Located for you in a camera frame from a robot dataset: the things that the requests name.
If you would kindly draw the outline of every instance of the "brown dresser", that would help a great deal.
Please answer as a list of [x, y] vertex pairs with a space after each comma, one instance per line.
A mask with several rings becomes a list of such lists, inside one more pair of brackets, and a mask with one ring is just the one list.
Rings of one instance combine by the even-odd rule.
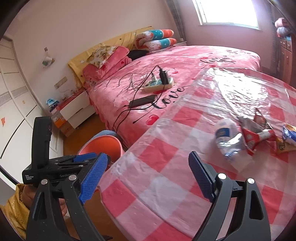
[[287, 39], [279, 41], [281, 50], [278, 78], [296, 88], [296, 38], [292, 35], [291, 41]]

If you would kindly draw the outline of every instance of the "red and white tablecloth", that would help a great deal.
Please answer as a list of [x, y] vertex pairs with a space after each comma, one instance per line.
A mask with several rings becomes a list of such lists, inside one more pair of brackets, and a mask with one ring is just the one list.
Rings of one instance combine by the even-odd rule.
[[[195, 150], [204, 162], [231, 179], [255, 179], [268, 212], [272, 240], [287, 225], [296, 205], [296, 152], [276, 155], [261, 143], [254, 162], [238, 173], [215, 143], [215, 124], [255, 107], [281, 136], [284, 122], [296, 126], [296, 90], [249, 69], [203, 70], [167, 111], [102, 177], [102, 202], [129, 240], [189, 241], [211, 206], [188, 166]], [[230, 203], [227, 231], [234, 210]]]

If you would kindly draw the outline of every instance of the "pink pillow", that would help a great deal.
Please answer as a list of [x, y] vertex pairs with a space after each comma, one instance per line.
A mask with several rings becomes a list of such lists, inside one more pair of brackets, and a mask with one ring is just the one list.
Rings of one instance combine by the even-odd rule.
[[88, 64], [82, 70], [83, 76], [86, 80], [90, 80], [94, 77], [94, 72], [96, 78], [99, 80], [105, 76], [121, 59], [127, 56], [129, 49], [123, 46], [118, 46], [115, 52], [107, 59], [107, 61], [102, 65], [101, 68], [97, 68], [93, 64]]
[[115, 74], [118, 70], [123, 68], [124, 66], [131, 63], [131, 59], [128, 56], [125, 56], [123, 59], [121, 59], [116, 65], [114, 65], [107, 74], [103, 76], [103, 78], [99, 79], [97, 76], [97, 67], [92, 65], [92, 67], [88, 68], [88, 78], [86, 78], [86, 81], [84, 82], [83, 86], [86, 90], [89, 90], [91, 87], [103, 82], [104, 80], [108, 79], [110, 76]]

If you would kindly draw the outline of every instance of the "window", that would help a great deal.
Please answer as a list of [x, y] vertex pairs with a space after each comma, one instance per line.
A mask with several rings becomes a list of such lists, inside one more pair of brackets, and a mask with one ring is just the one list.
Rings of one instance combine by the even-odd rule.
[[252, 0], [193, 0], [202, 25], [223, 24], [259, 29]]

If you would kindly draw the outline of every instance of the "silver bolt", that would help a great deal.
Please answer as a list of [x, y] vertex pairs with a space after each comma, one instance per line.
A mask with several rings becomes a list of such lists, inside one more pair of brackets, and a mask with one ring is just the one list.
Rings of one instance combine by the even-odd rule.
[[255, 180], [253, 178], [248, 178], [248, 183], [253, 184], [255, 183]]
[[69, 176], [69, 180], [70, 181], [74, 181], [74, 180], [76, 180], [76, 178], [77, 178], [77, 176], [74, 175], [74, 174], [72, 174], [72, 175]]
[[220, 178], [220, 179], [222, 179], [222, 180], [224, 180], [224, 179], [226, 179], [226, 175], [224, 174], [224, 173], [219, 173], [218, 174], [218, 178]]
[[43, 179], [43, 180], [41, 181], [41, 184], [42, 184], [42, 185], [47, 184], [47, 179]]

